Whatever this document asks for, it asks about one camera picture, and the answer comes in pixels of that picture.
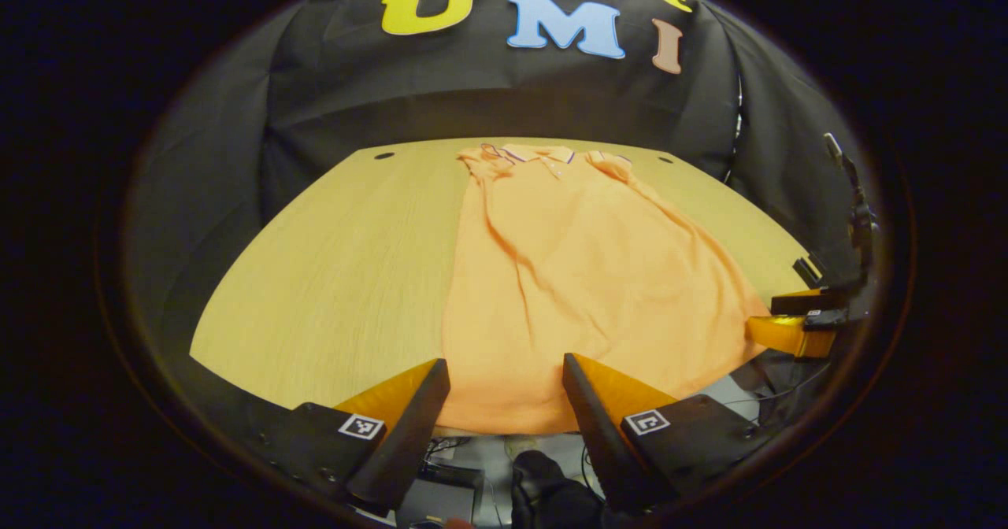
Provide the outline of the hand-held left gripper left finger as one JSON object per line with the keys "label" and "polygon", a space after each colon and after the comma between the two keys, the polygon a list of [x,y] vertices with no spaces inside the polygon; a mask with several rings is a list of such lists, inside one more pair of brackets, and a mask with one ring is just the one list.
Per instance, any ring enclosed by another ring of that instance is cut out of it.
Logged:
{"label": "hand-held left gripper left finger", "polygon": [[432,358],[341,404],[282,410],[253,430],[252,450],[324,500],[389,513],[417,478],[449,392],[447,362]]}

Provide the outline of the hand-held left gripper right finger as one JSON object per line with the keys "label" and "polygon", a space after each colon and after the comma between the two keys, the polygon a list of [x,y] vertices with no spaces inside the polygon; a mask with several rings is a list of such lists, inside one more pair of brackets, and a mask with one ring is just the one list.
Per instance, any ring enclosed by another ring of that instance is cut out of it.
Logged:
{"label": "hand-held left gripper right finger", "polygon": [[769,432],[706,395],[676,399],[578,353],[561,371],[610,507],[641,514],[688,499],[765,446]]}

